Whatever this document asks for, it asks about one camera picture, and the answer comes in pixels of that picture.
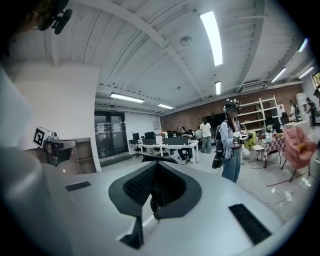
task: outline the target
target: backpack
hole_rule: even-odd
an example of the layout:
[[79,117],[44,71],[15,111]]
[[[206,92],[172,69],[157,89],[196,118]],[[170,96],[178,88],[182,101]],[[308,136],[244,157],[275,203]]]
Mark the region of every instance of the backpack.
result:
[[[230,124],[227,120],[224,120],[228,126],[228,132],[230,131]],[[215,157],[212,162],[212,168],[220,168],[224,164],[225,150],[222,143],[221,134],[220,134],[221,124],[216,128],[215,132]]]

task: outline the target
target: floor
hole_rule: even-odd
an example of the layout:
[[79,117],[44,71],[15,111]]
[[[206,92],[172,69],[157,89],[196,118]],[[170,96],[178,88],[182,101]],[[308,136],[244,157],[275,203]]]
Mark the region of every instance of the floor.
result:
[[[316,143],[320,140],[319,126],[317,126],[316,129],[311,130],[309,138]],[[212,162],[215,154],[214,147],[212,148],[210,154],[199,153],[200,163],[196,164],[196,169],[211,173],[212,175],[221,176],[223,166],[220,170],[212,169]],[[279,154],[273,154],[269,158],[267,167],[264,168],[264,162],[253,162],[257,159],[255,158],[255,153],[253,153],[251,159],[243,159],[244,164],[241,166],[239,179],[236,184],[242,189],[248,191],[253,197],[256,197],[271,207],[284,222],[287,222],[292,217],[299,215],[306,209],[306,206],[313,198],[313,193],[318,188],[320,165],[314,161],[316,159],[316,154],[317,152],[313,155],[313,159],[310,164],[311,175],[308,175],[308,167],[299,169],[297,170],[295,176],[301,176],[294,178],[289,183],[283,181],[290,179],[294,169],[287,161],[284,168],[280,170],[285,160],[283,156],[281,157],[282,162],[280,164]],[[176,159],[178,163],[181,163],[182,161],[178,159],[178,156],[178,152],[175,151],[171,157]],[[110,170],[117,170],[140,162],[140,156],[138,158],[133,156],[131,159],[103,167],[102,171],[107,172]],[[190,162],[187,162],[186,166],[191,168],[194,167],[194,165]],[[286,199],[285,192],[287,191],[291,195],[291,201]]]

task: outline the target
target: ceiling light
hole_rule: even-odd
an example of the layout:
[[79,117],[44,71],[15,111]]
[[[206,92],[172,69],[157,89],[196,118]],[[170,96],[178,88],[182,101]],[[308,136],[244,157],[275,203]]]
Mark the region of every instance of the ceiling light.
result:
[[301,53],[306,48],[307,43],[308,43],[308,38],[304,39],[303,43],[301,44],[298,50],[299,53]]
[[144,100],[140,99],[140,98],[133,98],[133,97],[129,97],[129,96],[125,96],[122,94],[113,93],[113,92],[111,93],[110,97],[121,99],[121,100],[126,100],[126,101],[131,101],[131,102],[138,102],[138,103],[144,102]]
[[166,106],[166,105],[163,105],[163,104],[159,104],[158,106],[159,106],[159,107],[162,107],[162,108],[165,108],[165,109],[170,109],[170,110],[173,109],[172,106]]
[[223,63],[222,46],[215,14],[210,11],[200,15],[200,18],[210,41],[214,65],[221,65]]
[[216,92],[216,95],[221,94],[221,82],[220,81],[215,83],[215,92]]
[[278,78],[282,75],[283,72],[286,71],[286,67],[284,67],[283,69],[281,69],[281,71],[279,72],[279,74],[276,75],[276,77],[274,79],[272,79],[271,83],[275,82],[276,80],[278,80]]
[[313,70],[314,69],[314,67],[312,66],[312,67],[310,67],[303,75],[300,75],[299,76],[299,79],[300,78],[303,78],[306,74],[308,74],[311,70]]

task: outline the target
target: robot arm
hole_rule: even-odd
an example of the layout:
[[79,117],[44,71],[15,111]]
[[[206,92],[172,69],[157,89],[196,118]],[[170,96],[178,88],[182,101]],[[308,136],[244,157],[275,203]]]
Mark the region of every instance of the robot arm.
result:
[[37,126],[35,129],[33,143],[44,153],[50,165],[58,166],[61,162],[69,160],[71,150],[76,146],[73,140],[59,139],[54,131]]

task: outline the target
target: checkered tablecloth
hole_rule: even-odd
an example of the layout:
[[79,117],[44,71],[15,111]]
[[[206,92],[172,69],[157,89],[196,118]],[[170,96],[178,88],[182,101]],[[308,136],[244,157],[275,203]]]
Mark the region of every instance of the checkered tablecloth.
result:
[[264,147],[264,153],[262,157],[262,160],[264,162],[268,161],[268,153],[275,150],[281,150],[281,149],[284,152],[286,148],[285,137],[276,138],[267,143],[264,143],[262,140],[258,140],[257,143],[262,147]]

